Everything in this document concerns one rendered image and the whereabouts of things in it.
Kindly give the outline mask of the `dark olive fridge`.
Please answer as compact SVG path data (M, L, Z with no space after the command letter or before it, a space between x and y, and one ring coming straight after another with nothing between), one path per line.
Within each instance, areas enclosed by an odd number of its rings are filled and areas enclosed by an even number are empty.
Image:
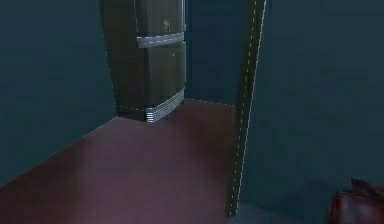
M185 0L99 0L117 115L156 122L184 100ZM184 33L184 41L139 48L136 38Z

